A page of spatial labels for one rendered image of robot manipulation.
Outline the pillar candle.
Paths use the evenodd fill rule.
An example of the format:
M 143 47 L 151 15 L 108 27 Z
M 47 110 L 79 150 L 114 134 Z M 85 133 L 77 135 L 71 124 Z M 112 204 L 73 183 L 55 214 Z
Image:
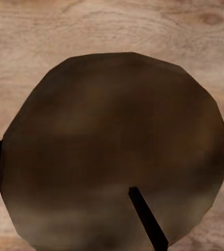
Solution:
M 181 66 L 135 52 L 70 57 L 3 135 L 0 194 L 37 251 L 167 251 L 224 181 L 224 120 Z

